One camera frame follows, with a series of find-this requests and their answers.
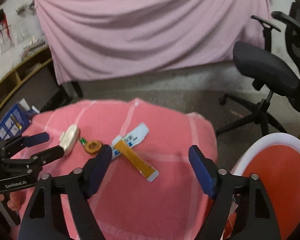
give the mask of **chair armrest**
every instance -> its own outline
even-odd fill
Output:
[[[296,27],[297,29],[300,30],[300,23],[298,23],[295,19],[293,19],[291,16],[286,15],[283,12],[280,11],[273,11],[271,13],[271,16],[278,20],[281,21],[283,23],[285,23],[286,25],[292,25],[293,27]]]
[[[271,23],[271,22],[269,22],[269,21],[267,21],[267,20],[265,20],[265,19],[260,18],[259,16],[251,15],[251,19],[257,20],[258,22],[261,23],[261,25],[262,25],[263,27],[265,27],[264,24],[267,24],[267,25],[269,25],[269,27],[271,28],[271,30],[272,30],[272,29],[275,29],[275,30],[277,30],[278,32],[281,32],[281,29],[280,29],[279,27],[277,27],[276,25],[274,25],[273,23]]]

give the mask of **metal screw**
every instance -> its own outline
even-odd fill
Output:
[[[259,179],[259,176],[257,174],[255,174],[255,173],[252,173],[250,175],[250,177],[251,177],[251,179],[254,179],[254,180],[258,180]]]
[[[74,174],[80,174],[82,171],[83,171],[82,168],[75,168],[75,169],[73,170],[73,173],[74,173]]]
[[[42,175],[41,179],[47,179],[50,177],[50,174],[49,173],[45,173]]]
[[[219,169],[218,173],[221,175],[226,175],[228,173],[228,171],[226,169]]]

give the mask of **chair caster wheel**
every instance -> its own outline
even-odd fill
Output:
[[[226,103],[227,98],[225,96],[222,96],[221,98],[219,98],[219,104],[220,105],[224,105]]]

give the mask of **chair seat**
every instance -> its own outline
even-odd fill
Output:
[[[292,97],[299,85],[299,78],[282,59],[261,48],[237,41],[233,60],[242,75],[263,82],[281,96]]]

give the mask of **blue gripper pad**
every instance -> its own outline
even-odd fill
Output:
[[[32,147],[37,144],[45,143],[49,141],[49,134],[46,132],[35,134],[24,139],[23,145],[25,147]]]
[[[203,192],[210,198],[215,195],[218,168],[211,159],[203,156],[197,145],[189,148],[189,161]]]
[[[102,156],[98,161],[98,163],[95,165],[92,173],[89,176],[89,188],[87,195],[90,198],[93,194],[97,193],[100,184],[103,180],[103,177],[106,174],[106,171],[109,167],[109,164],[112,160],[112,149],[110,146],[107,146],[105,149],[105,152],[102,154]]]

